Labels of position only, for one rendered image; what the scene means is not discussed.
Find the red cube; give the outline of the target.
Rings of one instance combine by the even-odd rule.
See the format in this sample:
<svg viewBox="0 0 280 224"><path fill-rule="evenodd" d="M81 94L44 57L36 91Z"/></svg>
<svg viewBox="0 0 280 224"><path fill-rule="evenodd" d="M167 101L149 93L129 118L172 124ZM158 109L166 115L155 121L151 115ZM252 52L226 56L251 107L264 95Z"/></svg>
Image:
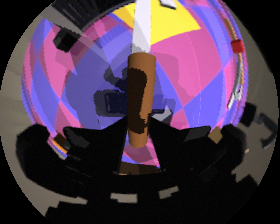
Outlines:
<svg viewBox="0 0 280 224"><path fill-rule="evenodd" d="M231 47L232 47L232 52L234 52L234 53L237 53L237 52L239 52L239 53L244 52L244 48L245 48L245 47L242 46L242 43L244 43L244 42L242 42L241 39L239 39L239 38L237 38L236 41L235 41L235 39L234 39L234 41L230 42Z"/></svg>

